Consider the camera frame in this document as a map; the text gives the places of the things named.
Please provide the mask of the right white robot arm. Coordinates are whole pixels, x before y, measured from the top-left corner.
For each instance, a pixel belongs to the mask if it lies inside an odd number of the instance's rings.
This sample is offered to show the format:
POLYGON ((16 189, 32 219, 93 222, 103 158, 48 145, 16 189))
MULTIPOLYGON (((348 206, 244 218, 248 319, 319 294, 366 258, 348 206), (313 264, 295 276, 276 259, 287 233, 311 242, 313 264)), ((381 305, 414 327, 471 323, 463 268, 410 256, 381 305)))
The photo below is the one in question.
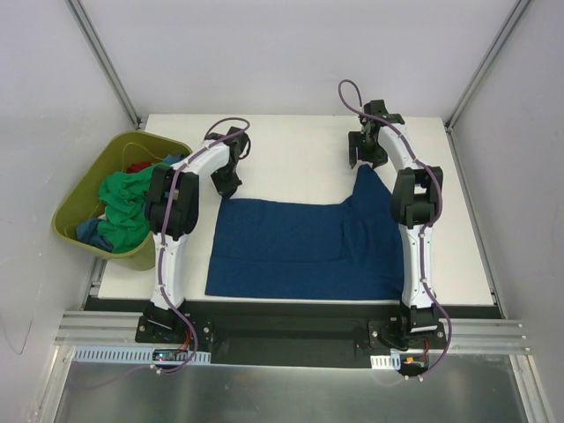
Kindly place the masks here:
POLYGON ((397 177, 390 213, 404 255, 404 288, 397 320, 382 326, 379 341, 399 351, 417 347, 439 329, 441 310, 432 290, 431 241, 442 215, 443 172, 423 163, 404 134, 404 118, 371 100, 358 113, 361 129, 348 133, 348 163, 391 163, 397 177))

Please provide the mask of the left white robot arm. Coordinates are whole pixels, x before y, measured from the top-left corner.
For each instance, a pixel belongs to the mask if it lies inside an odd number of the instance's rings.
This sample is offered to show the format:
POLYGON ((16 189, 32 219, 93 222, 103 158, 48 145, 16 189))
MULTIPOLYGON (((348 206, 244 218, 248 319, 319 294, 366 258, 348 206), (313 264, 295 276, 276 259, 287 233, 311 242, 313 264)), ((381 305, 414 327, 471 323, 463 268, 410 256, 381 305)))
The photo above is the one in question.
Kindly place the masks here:
POLYGON ((250 153, 247 128, 231 127, 223 135, 207 130, 202 146, 173 165, 153 169, 145 217, 155 247, 152 297, 138 320, 138 343, 195 341, 196 331, 181 312, 183 254, 199 216, 200 182, 210 178, 223 198, 242 185, 237 165, 250 153))

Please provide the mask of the blue printed t shirt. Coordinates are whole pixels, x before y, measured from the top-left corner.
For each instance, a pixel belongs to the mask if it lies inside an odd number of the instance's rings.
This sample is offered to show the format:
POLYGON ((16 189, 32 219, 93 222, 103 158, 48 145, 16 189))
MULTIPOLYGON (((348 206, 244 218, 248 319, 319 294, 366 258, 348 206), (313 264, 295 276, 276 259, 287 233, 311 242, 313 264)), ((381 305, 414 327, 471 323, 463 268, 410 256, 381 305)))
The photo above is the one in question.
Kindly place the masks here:
POLYGON ((368 165, 339 204, 222 201, 206 294, 308 301, 398 301, 404 256, 391 194, 368 165))

